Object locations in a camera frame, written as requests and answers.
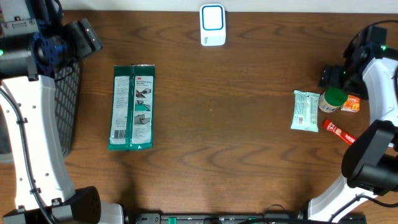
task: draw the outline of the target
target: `brown wood surface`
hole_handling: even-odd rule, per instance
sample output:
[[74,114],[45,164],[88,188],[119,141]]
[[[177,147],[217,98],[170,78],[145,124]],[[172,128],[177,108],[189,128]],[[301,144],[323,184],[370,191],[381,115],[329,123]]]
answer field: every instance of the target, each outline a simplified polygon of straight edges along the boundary
[[[321,93],[326,64],[365,25],[395,15],[228,13],[222,47],[200,45],[197,12],[71,11],[87,17],[104,49],[86,59],[73,151],[66,159],[76,188],[135,211],[263,212],[298,210],[340,174],[348,147],[321,124],[354,136],[369,125],[359,113],[319,113],[319,133],[291,130],[294,90]],[[398,29],[389,28],[389,37]],[[389,45],[398,47],[393,38]],[[154,148],[107,151],[113,66],[154,63]],[[14,208],[13,165],[0,165],[0,214]],[[379,198],[398,201],[398,194]],[[396,210],[370,202],[356,209],[369,223],[397,223]]]

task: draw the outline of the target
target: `blue outline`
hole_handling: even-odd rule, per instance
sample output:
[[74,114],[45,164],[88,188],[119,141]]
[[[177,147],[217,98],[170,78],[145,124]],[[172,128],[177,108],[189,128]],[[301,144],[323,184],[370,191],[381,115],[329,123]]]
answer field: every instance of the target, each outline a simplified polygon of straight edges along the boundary
[[[204,10],[206,7],[219,7],[219,8],[221,9],[221,23],[222,23],[221,28],[219,28],[219,29],[206,29],[206,28],[205,28],[205,13],[204,13],[203,10]],[[222,8],[221,6],[205,6],[205,7],[203,7],[203,8],[201,9],[201,14],[202,14],[202,17],[201,17],[201,26],[204,28],[204,30],[221,30],[222,28],[224,28],[224,15],[223,15],[223,8]]]

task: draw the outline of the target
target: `orange box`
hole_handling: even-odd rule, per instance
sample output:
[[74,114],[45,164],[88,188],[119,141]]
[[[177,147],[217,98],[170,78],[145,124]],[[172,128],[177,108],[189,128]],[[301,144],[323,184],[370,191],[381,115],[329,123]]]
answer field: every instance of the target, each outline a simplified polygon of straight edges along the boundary
[[342,111],[358,112],[360,99],[356,96],[348,95],[347,101],[341,106]]

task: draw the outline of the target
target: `red snack stick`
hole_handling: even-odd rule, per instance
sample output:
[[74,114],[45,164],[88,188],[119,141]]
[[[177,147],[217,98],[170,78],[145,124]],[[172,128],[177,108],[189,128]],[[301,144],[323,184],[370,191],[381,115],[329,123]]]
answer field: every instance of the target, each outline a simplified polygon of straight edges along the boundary
[[356,140],[356,137],[348,134],[346,131],[337,127],[329,119],[327,119],[325,123],[323,123],[323,127],[326,128],[326,130],[333,132],[333,134],[339,136],[342,140],[344,140],[344,142],[347,142],[349,145],[352,145]]

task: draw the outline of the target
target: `small jar with green lid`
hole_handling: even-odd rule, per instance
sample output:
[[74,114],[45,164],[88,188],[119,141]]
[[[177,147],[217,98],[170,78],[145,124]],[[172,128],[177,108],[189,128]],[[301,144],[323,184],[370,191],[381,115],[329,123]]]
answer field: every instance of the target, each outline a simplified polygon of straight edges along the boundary
[[345,101],[347,101],[348,95],[343,92],[343,90],[329,87],[327,91],[325,91],[319,97],[319,109],[323,112],[331,113],[339,108]]

